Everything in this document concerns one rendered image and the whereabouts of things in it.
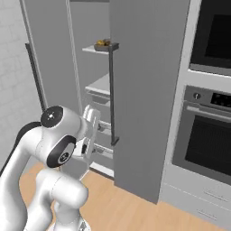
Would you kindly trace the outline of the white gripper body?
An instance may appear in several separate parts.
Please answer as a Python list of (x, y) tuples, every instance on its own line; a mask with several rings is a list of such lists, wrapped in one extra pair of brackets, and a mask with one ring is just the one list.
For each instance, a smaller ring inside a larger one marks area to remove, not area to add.
[(86, 157), (89, 159), (94, 148), (94, 141), (97, 135), (98, 123), (100, 120), (100, 112), (93, 108), (91, 105), (87, 105), (84, 111), (83, 117), (89, 121), (88, 132), (88, 148), (86, 149)]

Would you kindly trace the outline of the thin white fridge rack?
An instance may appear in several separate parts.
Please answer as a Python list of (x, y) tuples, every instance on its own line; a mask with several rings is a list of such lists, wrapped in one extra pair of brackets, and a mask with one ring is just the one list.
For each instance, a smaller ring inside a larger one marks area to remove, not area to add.
[(82, 48), (82, 50), (85, 52), (91, 52), (91, 53), (97, 53), (97, 54), (105, 54), (105, 55), (108, 54), (108, 51), (96, 51), (94, 48), (94, 45), (90, 45), (86, 48)]

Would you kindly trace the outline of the dark container with yellow food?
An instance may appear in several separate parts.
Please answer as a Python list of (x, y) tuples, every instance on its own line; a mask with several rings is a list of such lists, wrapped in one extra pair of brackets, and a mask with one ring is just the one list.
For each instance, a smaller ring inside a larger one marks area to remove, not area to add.
[(111, 41), (109, 39), (97, 40), (97, 42), (94, 44), (94, 49), (96, 51), (108, 51), (110, 44)]

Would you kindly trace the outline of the grey fridge drawer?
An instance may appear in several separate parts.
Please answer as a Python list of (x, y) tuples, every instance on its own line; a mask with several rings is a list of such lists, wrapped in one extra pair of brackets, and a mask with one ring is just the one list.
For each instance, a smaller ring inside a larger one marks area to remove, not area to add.
[(113, 150), (108, 149), (108, 148), (106, 148), (102, 145), (96, 144), (96, 143), (94, 144), (94, 148), (96, 149), (98, 154), (103, 155), (109, 159), (113, 158), (113, 153), (114, 153)]
[(97, 130), (103, 134), (110, 135), (111, 134), (111, 124), (104, 122), (104, 121), (99, 121)]

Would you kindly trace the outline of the thick white fridge shelf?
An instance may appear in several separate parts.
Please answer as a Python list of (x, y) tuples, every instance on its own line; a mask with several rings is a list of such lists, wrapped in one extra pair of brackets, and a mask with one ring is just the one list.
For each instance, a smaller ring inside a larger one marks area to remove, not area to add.
[(102, 78), (86, 86), (86, 90), (109, 96), (110, 95), (109, 74), (106, 74)]

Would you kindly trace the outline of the grey wide fridge door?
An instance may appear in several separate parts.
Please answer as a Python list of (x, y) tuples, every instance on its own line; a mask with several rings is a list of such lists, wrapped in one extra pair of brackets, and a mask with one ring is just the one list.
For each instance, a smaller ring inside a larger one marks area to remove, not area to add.
[(190, 0), (110, 0), (115, 185), (159, 198)]

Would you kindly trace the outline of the grey narrow fridge door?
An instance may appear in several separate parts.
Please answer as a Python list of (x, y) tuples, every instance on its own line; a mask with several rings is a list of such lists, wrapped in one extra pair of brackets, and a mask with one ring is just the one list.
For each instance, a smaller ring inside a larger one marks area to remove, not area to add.
[(46, 107), (82, 113), (69, 0), (20, 0)]

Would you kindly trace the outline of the grey fridge cabinet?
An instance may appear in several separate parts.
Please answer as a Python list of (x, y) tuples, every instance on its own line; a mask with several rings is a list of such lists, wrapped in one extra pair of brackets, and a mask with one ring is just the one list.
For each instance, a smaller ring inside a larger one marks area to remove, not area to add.
[[(91, 105), (101, 113), (99, 121), (110, 123), (110, 95), (94, 93), (86, 90), (86, 86), (109, 74), (108, 54), (85, 52), (82, 48), (94, 45), (97, 40), (110, 37), (109, 3), (107, 0), (69, 0), (75, 54), (78, 65), (79, 92), (83, 108)], [(111, 135), (97, 130), (94, 144), (113, 150)], [(86, 152), (88, 142), (80, 146)], [(69, 175), (81, 179), (90, 170), (102, 174), (109, 179), (114, 177), (113, 158), (109, 159), (97, 153), (93, 148), (90, 158), (78, 156), (62, 168)]]

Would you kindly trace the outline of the steel built-in oven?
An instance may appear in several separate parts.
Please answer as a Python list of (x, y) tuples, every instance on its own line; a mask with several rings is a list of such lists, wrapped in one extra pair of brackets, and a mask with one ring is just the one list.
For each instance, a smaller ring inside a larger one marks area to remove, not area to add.
[[(201, 98), (195, 100), (194, 93)], [(171, 163), (231, 186), (231, 123), (187, 106), (231, 117), (231, 94), (186, 86)]]

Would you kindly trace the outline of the white drawer front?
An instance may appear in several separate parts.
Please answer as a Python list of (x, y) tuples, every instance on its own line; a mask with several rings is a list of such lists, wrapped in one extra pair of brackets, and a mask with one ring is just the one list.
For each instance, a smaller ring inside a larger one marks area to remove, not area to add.
[(218, 199), (204, 192), (204, 189), (221, 189), (231, 194), (231, 186), (212, 180), (181, 167), (168, 164), (165, 169), (164, 182), (189, 194), (231, 210), (231, 201)]
[[(209, 223), (222, 227), (227, 231), (231, 231), (231, 211), (228, 209), (221, 208), (218, 205), (205, 201), (204, 199), (199, 199), (196, 196), (190, 195), (187, 192), (167, 184), (163, 184), (162, 186), (162, 201), (196, 217), (204, 219)], [(197, 209), (203, 209), (205, 212), (214, 215), (217, 217), (217, 220), (200, 215), (197, 212)]]

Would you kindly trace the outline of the black built-in microwave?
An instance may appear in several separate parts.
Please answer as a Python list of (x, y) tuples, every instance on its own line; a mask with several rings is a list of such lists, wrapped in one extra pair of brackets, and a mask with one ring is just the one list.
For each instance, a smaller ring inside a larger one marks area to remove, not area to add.
[(189, 68), (231, 76), (231, 0), (201, 0)]

